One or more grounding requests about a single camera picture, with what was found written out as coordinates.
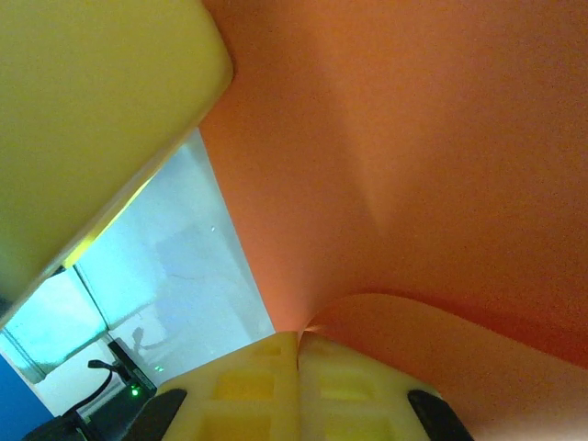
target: yellow foam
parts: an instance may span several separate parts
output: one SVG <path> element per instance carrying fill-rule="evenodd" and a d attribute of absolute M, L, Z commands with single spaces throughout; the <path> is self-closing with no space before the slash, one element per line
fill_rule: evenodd
<path fill-rule="evenodd" d="M 302 441 L 429 441 L 407 399 L 429 385 L 306 333 L 300 344 Z"/>
<path fill-rule="evenodd" d="M 297 344 L 274 334 L 166 382 L 187 396 L 164 441 L 299 441 Z"/>
<path fill-rule="evenodd" d="M 232 66 L 196 0 L 5 0 L 0 59 L 0 296 L 14 302 L 106 228 Z"/>

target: black wire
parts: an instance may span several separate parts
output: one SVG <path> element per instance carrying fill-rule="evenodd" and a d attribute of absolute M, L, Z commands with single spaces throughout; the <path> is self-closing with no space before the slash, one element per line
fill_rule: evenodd
<path fill-rule="evenodd" d="M 107 369 L 108 370 L 108 377 L 107 377 L 107 379 L 104 380 L 104 382 L 100 385 L 100 387 L 98 389 L 96 389 L 96 391 L 94 391 L 94 393 L 92 393 L 87 398 L 84 398 L 83 400 L 81 400 L 80 402 L 78 402 L 77 404 L 75 404 L 71 409 L 69 409 L 63 415 L 67 415 L 68 413 L 76 412 L 78 409 L 86 406 L 87 404 L 89 404 L 90 402 L 92 402 L 93 400 L 95 400 L 96 398 L 98 398 L 98 396 L 102 392 L 104 392 L 104 390 L 108 387 L 108 384 L 112 380 L 112 372 L 113 372 L 113 370 L 115 370 L 115 368 L 112 367 L 111 365 L 109 365 L 107 363 L 104 363 L 103 361 L 100 361 L 100 360 L 90 360 L 88 362 L 88 367 L 89 368 L 104 368 L 104 369 Z"/>

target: yellow foam block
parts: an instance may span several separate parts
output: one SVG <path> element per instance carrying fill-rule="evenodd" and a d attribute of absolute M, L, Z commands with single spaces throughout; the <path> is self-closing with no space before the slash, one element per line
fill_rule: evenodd
<path fill-rule="evenodd" d="M 197 0 L 5 0 L 0 60 L 5 309 L 115 218 L 219 98 L 232 65 Z"/>
<path fill-rule="evenodd" d="M 306 333 L 300 343 L 303 441 L 429 441 L 407 399 L 431 386 L 358 352 Z"/>
<path fill-rule="evenodd" d="M 299 441 L 297 344 L 274 334 L 166 382 L 187 396 L 164 441 Z"/>

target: blue wall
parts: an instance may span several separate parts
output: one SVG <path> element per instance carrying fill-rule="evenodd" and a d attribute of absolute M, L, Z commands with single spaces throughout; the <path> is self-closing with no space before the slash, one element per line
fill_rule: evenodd
<path fill-rule="evenodd" d="M 20 441 L 52 415 L 20 376 L 0 356 L 0 438 Z"/>

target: orange curved surface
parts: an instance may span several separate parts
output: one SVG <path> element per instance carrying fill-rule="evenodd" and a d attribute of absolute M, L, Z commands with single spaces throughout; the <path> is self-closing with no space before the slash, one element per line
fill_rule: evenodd
<path fill-rule="evenodd" d="M 481 439 L 585 437 L 588 3 L 205 3 L 236 75 L 201 131 L 276 329 L 329 305 Z"/>

